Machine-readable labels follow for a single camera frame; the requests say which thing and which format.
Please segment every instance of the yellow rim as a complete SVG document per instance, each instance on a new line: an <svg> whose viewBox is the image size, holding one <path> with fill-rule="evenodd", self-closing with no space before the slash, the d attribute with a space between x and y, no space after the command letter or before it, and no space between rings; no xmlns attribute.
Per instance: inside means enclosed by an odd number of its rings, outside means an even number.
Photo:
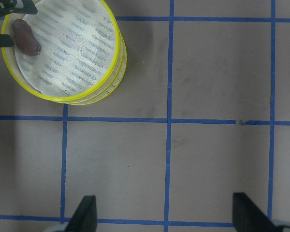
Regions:
<svg viewBox="0 0 290 232"><path fill-rule="evenodd" d="M104 83L105 81L109 78L109 76L113 73L114 69L115 69L115 66L117 64L117 60L118 60L118 57L119 57L119 51L120 51L120 32L119 32L119 27L118 27L118 24L116 22L116 19L115 19L115 16L113 15L111 9L109 8L109 6L105 3L104 0L98 0L104 7L105 9L107 10L111 20L112 20L112 23L113 23L113 26L114 26L114 32L115 32L115 40L116 40L116 45L115 45L115 51L114 51L114 58L112 60L112 63L110 65L110 68L108 69L108 71L106 72L106 74L103 76L103 78L97 83L95 84L92 88L80 93L80 94L77 94L77 95L72 95L72 96L69 96L69 97L52 97L52 96L47 96L47 95L44 95L42 93L39 93L38 91L35 91L31 88L29 88L28 86L26 86L18 77L17 75L14 73L9 61L8 61L8 58L7 58L7 55L6 55L6 49L7 48L2 48L2 55L3 55L3 59L4 59L4 62L8 68L8 70L10 71L11 75L13 76L13 78L16 80L16 82L18 82L20 84L20 86L22 88L24 88L26 91L28 91L29 93L39 97L39 98L43 98L43 99L46 99L46 100L50 100L50 101L54 101L54 102L61 102L61 103L64 103L64 102L68 102L68 101L73 101L73 100L77 100L77 99L81 99L83 97L86 97L88 96L89 94L93 93L94 91L96 91L97 89L99 89ZM6 16L4 22L3 22L3 26L2 26L2 30L1 30L1 34L6 34L6 29L7 29L7 25L8 25L8 22L9 22L9 19L10 19L10 16L11 15L8 15Z"/></svg>
<svg viewBox="0 0 290 232"><path fill-rule="evenodd" d="M109 96L109 95L110 95L110 94L111 94L111 93L112 93L112 92L113 92L113 91L114 91L114 90L119 86L120 82L122 81L122 79L123 79L123 77L124 77L124 74L125 74L125 71L126 71L126 68L127 68L127 50L126 50L126 49L123 49L122 53L123 53L123 57L122 57L122 59L121 59L119 69L118 69L118 71L117 71L115 77L112 79L112 81L110 82L110 84L108 84L108 86L107 86L105 89L107 89L109 86L111 86L111 85L115 82L115 80L117 79L119 73L121 72L121 68L122 68L122 65L123 65L123 64L125 64L125 69L124 69L124 71L122 72L122 76L121 76L119 82L117 83L117 85L116 85L116 86L115 86L115 87L114 87L114 88L113 88L113 89L112 89L108 94L106 94L104 97L102 97L102 98L100 98L100 99L98 99L98 100L90 101L90 100L92 100L93 98L95 98L95 97L99 96L100 94L102 94L102 93L104 92L104 91L102 91L102 92L100 92L99 94L97 94L97 95L95 95L95 96L93 96L93 97L91 97L91 98L88 98L88 99L86 99L86 100L75 101L75 102L67 102L67 104L70 104L70 105L88 105L88 104L92 104L92 103L94 103L94 102L98 102L98 101L100 101L100 100L106 98L107 96Z"/></svg>

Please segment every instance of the grid line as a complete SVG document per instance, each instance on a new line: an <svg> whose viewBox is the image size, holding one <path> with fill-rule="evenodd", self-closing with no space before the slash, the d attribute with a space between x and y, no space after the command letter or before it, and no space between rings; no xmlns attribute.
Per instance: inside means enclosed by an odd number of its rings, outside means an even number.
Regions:
<svg viewBox="0 0 290 232"><path fill-rule="evenodd" d="M60 196L60 223L63 224L66 196L66 166L67 166L67 134L68 134L68 105L63 105L62 122L62 158L61 158L61 196Z"/></svg>
<svg viewBox="0 0 290 232"><path fill-rule="evenodd" d="M0 215L0 220L61 222L62 218L59 218L59 217ZM71 220L71 218L69 218L69 217L64 218L64 222L69 222L70 220ZM153 221L153 220L98 219L98 223L99 224L164 226L164 221ZM232 223L226 223L226 222L169 221L169 226L233 228Z"/></svg>
<svg viewBox="0 0 290 232"><path fill-rule="evenodd" d="M174 0L170 0L170 17L174 16ZM165 162L165 191L164 191L164 232L169 231L170 205L170 175L171 175L171 139L172 139L172 77L173 77L173 39L174 21L169 21L168 48L168 96L167 96L167 131L166 131L166 162Z"/></svg>
<svg viewBox="0 0 290 232"><path fill-rule="evenodd" d="M271 106L270 106L270 154L269 154L269 180L267 198L267 216L272 218L273 206L273 178L274 178L274 143L275 143L275 42L276 42L276 0L271 0Z"/></svg>
<svg viewBox="0 0 290 232"><path fill-rule="evenodd" d="M209 21L209 22L263 22L290 23L290 18L257 17L197 17L197 16L117 16L117 21Z"/></svg>
<svg viewBox="0 0 290 232"><path fill-rule="evenodd" d="M60 116L0 116L0 121L63 121ZM142 122L142 123L167 123L167 118L140 118L140 117L80 117L68 116L67 121L85 122ZM265 120L232 120L232 119L197 119L197 118L172 118L172 124L221 124L221 125L264 125L269 126L270 121ZM290 126L290 121L274 121L275 126Z"/></svg>

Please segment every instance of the brown object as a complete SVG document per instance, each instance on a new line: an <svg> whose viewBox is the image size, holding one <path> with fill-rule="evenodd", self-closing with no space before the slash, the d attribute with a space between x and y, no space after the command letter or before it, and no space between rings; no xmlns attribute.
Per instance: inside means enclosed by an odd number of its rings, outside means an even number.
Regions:
<svg viewBox="0 0 290 232"><path fill-rule="evenodd" d="M15 34L15 44L28 56L36 56L41 51L41 46L32 33L31 27L22 19L17 19L12 24Z"/></svg>

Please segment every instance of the gray surface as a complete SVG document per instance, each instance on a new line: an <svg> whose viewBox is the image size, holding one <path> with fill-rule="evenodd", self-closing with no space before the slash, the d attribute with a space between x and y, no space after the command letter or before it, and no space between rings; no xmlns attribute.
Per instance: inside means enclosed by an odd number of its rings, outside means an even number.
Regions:
<svg viewBox="0 0 290 232"><path fill-rule="evenodd" d="M276 0L276 17L290 18L290 0Z"/></svg>
<svg viewBox="0 0 290 232"><path fill-rule="evenodd" d="M168 0L107 2L116 16L170 12ZM270 2L175 0L174 8L176 16L270 17ZM290 18L290 0L276 1L276 16ZM128 50L123 82L101 102L69 106L68 116L166 118L169 22L118 24ZM268 121L270 26L175 21L172 118ZM290 120L290 24L276 23L275 42L275 119ZM38 99L15 82L0 51L0 116L62 115L63 105ZM162 232L167 124L67 125L65 217L85 194L96 194L101 219L161 224L100 223L98 232ZM61 121L0 120L0 217L33 217L1 219L0 232L42 232L58 224L32 220L60 217L62 128ZM173 123L169 220L231 223L233 191L245 191L267 212L269 136L270 126ZM274 149L273 217L290 221L290 126L275 127ZM235 230L170 226L169 231Z"/></svg>
<svg viewBox="0 0 290 232"><path fill-rule="evenodd" d="M169 16L169 0L106 0L115 16Z"/></svg>
<svg viewBox="0 0 290 232"><path fill-rule="evenodd" d="M290 221L290 127L277 127L275 138L273 218Z"/></svg>
<svg viewBox="0 0 290 232"><path fill-rule="evenodd" d="M276 120L290 121L290 24L276 26Z"/></svg>
<svg viewBox="0 0 290 232"><path fill-rule="evenodd" d="M269 0L176 0L175 16L270 17Z"/></svg>
<svg viewBox="0 0 290 232"><path fill-rule="evenodd" d="M0 121L0 215L59 217L62 123Z"/></svg>
<svg viewBox="0 0 290 232"><path fill-rule="evenodd" d="M99 224L97 232L163 232L161 226Z"/></svg>
<svg viewBox="0 0 290 232"><path fill-rule="evenodd" d="M268 23L175 22L173 117L268 120L269 41Z"/></svg>
<svg viewBox="0 0 290 232"><path fill-rule="evenodd" d="M129 21L119 26L129 54L121 85L105 100L82 106L81 111L69 107L70 115L165 118L169 23Z"/></svg>
<svg viewBox="0 0 290 232"><path fill-rule="evenodd" d="M174 226L169 232L235 232L234 228L180 227Z"/></svg>
<svg viewBox="0 0 290 232"><path fill-rule="evenodd" d="M55 225L57 225L56 222L0 220L0 232L43 232L46 228Z"/></svg>
<svg viewBox="0 0 290 232"><path fill-rule="evenodd" d="M229 222L232 193L242 191L266 212L267 126L175 124L172 132L171 221Z"/></svg>
<svg viewBox="0 0 290 232"><path fill-rule="evenodd" d="M66 216L94 192L99 218L163 220L165 133L165 124L69 123Z"/></svg>

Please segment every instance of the gray floor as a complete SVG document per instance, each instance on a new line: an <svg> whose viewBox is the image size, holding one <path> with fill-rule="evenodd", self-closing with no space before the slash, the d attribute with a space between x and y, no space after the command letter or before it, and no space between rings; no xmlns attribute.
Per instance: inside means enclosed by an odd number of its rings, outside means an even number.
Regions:
<svg viewBox="0 0 290 232"><path fill-rule="evenodd" d="M235 191L290 221L290 0L106 2L128 67L105 100L39 99L0 50L0 232L90 194L98 232L232 232Z"/></svg>

